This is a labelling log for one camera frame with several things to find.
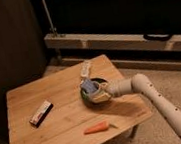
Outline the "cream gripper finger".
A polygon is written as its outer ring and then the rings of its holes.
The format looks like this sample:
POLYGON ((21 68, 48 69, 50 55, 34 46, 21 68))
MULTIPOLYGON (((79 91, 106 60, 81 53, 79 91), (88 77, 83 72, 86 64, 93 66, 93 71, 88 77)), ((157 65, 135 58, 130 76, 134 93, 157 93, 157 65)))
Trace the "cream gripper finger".
POLYGON ((96 104, 99 104, 100 102, 107 102, 110 98, 111 96, 107 92, 90 96, 91 102, 96 104))
POLYGON ((94 89, 96 91, 99 91, 100 89, 104 89, 106 88, 108 85, 108 83, 105 81, 105 82, 94 82, 94 89))

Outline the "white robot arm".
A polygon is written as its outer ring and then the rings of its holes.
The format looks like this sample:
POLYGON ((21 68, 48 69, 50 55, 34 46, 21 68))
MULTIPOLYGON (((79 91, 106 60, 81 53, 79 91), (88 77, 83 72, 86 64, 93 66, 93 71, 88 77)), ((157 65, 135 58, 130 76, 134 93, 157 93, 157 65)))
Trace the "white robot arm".
POLYGON ((99 104, 114 97, 121 97, 130 93, 140 93, 149 99, 153 106, 168 122, 169 126, 181 139, 181 110, 159 93, 151 80, 144 74, 136 74, 129 79, 121 79, 113 83, 91 82, 88 90, 90 101, 99 104))

